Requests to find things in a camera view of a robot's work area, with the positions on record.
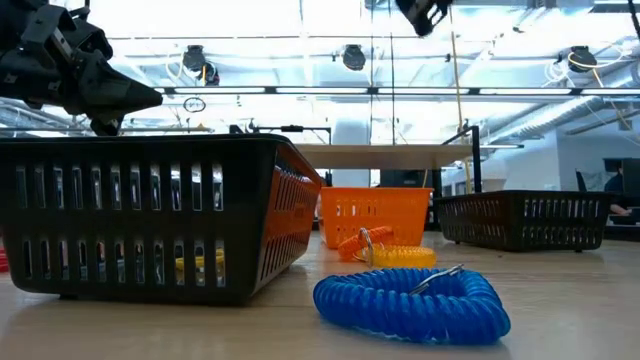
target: chair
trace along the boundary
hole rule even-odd
[[[584,182],[584,177],[582,176],[582,173],[578,170],[576,170],[576,179],[578,180],[578,191],[587,192],[587,184],[585,184]]]

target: wooden table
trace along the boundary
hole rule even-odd
[[[311,299],[338,262],[314,234],[307,254],[249,307],[61,301],[0,277],[0,359],[638,359],[640,244],[605,242],[576,254],[511,254],[425,238],[439,266],[463,262],[500,294],[513,328],[490,347],[422,346],[323,321]]]

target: black plastic basket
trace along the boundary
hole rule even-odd
[[[0,142],[0,235],[30,292],[243,303],[307,249],[321,178],[284,137]]]
[[[611,195],[498,191],[438,199],[445,238],[507,251],[600,247]]]

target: person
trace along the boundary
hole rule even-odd
[[[622,163],[618,163],[616,165],[616,169],[617,174],[609,179],[609,181],[607,181],[607,183],[604,185],[604,191],[616,195],[611,202],[611,212],[616,215],[629,216],[631,215],[631,210],[625,208],[625,199],[622,194],[624,191],[624,174],[622,170]]]

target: orange plastic basket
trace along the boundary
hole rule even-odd
[[[433,189],[322,188],[318,221],[330,249],[361,227],[391,226],[396,245],[419,246]]]

